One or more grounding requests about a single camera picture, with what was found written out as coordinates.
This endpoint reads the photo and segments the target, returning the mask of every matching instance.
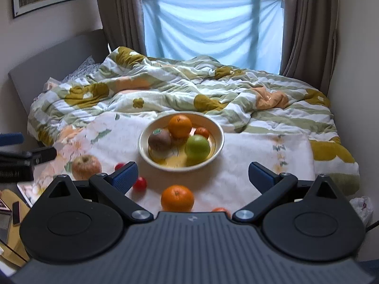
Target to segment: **cable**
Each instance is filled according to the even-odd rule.
[[[11,250],[14,254],[16,254],[20,259],[22,259],[24,262],[28,262],[25,258],[23,258],[20,254],[18,254],[16,251],[14,251],[13,249],[11,249],[5,242],[3,242],[0,238],[0,242],[5,245],[9,250]]]
[[[373,228],[379,226],[379,221],[376,221],[374,222],[373,224],[369,225],[367,228],[366,228],[366,232],[372,230]]]

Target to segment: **bowl rim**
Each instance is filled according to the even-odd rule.
[[[172,168],[172,167],[164,167],[156,162],[154,162],[153,160],[150,159],[150,157],[146,156],[144,151],[143,151],[143,148],[141,146],[141,137],[142,137],[142,134],[145,132],[145,130],[150,127],[151,124],[155,123],[157,120],[163,118],[163,117],[166,117],[166,116],[170,116],[170,115],[178,115],[178,114],[194,114],[194,115],[199,115],[199,116],[202,116],[202,117],[205,117],[207,118],[208,120],[210,120],[212,123],[214,123],[217,128],[219,129],[220,133],[221,133],[221,144],[220,144],[220,148],[218,149],[218,151],[216,153],[213,154],[213,156],[211,158],[209,158],[207,161],[204,161],[202,163],[199,163],[199,164],[196,164],[196,165],[192,165],[190,167],[183,167],[183,168]],[[166,172],[176,172],[176,173],[180,173],[180,172],[189,172],[189,171],[194,171],[196,169],[200,169],[204,166],[206,166],[207,164],[211,163],[213,160],[215,160],[215,158],[218,156],[218,154],[221,152],[222,148],[224,147],[224,143],[225,143],[225,135],[224,135],[224,130],[222,129],[222,127],[220,126],[220,124],[218,122],[216,122],[215,120],[213,120],[212,118],[210,118],[209,116],[206,116],[205,114],[202,114],[202,113],[199,113],[199,112],[194,112],[194,111],[178,111],[178,112],[175,112],[175,113],[170,113],[170,114],[167,114],[167,115],[164,115],[164,116],[161,116],[160,118],[157,118],[153,121],[151,121],[141,132],[140,136],[138,137],[138,151],[140,152],[140,155],[141,157],[148,163],[150,164],[151,166],[157,168],[157,169],[161,169],[162,171],[166,171]]]

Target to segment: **gray ribbed panel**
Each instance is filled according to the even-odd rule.
[[[120,243],[101,257],[72,266],[33,260],[12,280],[16,284],[366,284],[373,277],[352,259],[324,266],[289,260],[266,246],[254,227],[235,225],[222,213],[162,212],[152,223],[130,227]]]

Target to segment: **kiwi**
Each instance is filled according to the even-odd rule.
[[[157,128],[147,140],[154,151],[167,151],[171,148],[171,136],[166,129]]]

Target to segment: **light blue fabric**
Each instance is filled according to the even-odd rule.
[[[282,0],[142,0],[147,55],[279,74]]]

